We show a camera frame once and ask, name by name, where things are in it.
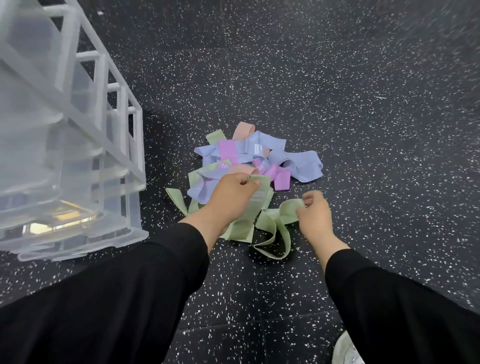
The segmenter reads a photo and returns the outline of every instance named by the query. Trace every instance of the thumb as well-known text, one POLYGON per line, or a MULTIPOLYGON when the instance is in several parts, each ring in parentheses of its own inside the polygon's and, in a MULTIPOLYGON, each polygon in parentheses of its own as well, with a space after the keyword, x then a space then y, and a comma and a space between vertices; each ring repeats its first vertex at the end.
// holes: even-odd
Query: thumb
POLYGON ((300 220, 301 217, 307 212, 307 208, 306 207, 299 207, 295 210, 295 212, 297 213, 297 217, 300 220))
POLYGON ((260 181, 250 181, 243 186, 244 190, 248 191, 249 196, 253 195, 260 187, 260 181))

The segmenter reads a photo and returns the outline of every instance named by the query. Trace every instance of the sleeve cuff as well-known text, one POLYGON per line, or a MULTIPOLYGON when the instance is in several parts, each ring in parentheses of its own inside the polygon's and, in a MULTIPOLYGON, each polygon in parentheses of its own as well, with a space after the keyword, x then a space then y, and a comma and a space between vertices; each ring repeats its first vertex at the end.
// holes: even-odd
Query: sleeve cuff
POLYGON ((162 241, 154 243, 175 256, 192 292, 198 290, 204 282, 210 262, 203 236, 192 225, 183 222, 166 229, 163 234, 162 241))
POLYGON ((371 267, 376 265, 353 249, 335 252, 325 268, 325 282, 332 298, 335 299, 341 292, 349 277, 362 269, 371 267))

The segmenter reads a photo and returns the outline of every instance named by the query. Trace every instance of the black speckled floor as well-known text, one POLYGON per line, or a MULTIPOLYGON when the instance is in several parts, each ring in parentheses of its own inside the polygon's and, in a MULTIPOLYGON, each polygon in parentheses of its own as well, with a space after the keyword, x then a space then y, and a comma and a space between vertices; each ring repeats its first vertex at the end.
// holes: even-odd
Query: black speckled floor
MULTIPOLYGON (((477 0, 97 0, 87 11, 144 108, 152 238, 181 218, 193 154, 240 121, 316 150, 335 231, 382 267, 480 311, 477 0)), ((328 363, 342 322, 298 228, 284 261, 214 248, 166 363, 328 363)), ((0 255, 7 303, 118 251, 65 263, 0 255)))

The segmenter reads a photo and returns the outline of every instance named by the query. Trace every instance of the hand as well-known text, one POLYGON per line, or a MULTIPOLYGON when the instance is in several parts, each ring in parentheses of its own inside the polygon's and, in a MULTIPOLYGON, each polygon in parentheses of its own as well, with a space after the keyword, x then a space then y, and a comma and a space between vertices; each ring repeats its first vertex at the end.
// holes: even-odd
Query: hand
POLYGON ((223 176, 215 187, 212 197, 204 208, 217 214, 223 227, 242 216, 250 197, 258 190, 260 181, 247 183, 247 173, 233 173, 223 176))
POLYGON ((320 191, 308 191, 302 196, 306 207, 297 208, 300 231, 310 243, 331 238, 332 212, 320 191))
POLYGON ((320 191, 308 191, 303 195, 306 207, 297 208, 300 231, 312 244, 322 268, 337 251, 349 247, 333 234, 332 212, 320 191))
POLYGON ((250 197, 258 190, 260 182, 247 183, 248 177, 246 173, 226 174, 215 187, 208 203, 180 221, 194 226, 202 234, 208 252, 229 224, 243 214, 250 197))

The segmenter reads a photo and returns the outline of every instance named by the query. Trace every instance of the person's right hand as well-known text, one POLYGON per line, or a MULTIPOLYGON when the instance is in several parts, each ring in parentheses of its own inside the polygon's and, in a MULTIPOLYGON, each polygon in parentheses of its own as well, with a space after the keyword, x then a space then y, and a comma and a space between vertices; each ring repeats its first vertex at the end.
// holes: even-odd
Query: person's right hand
POLYGON ((320 191, 308 191, 302 196, 306 207, 297 208, 300 231, 310 244, 334 237, 332 213, 320 191))

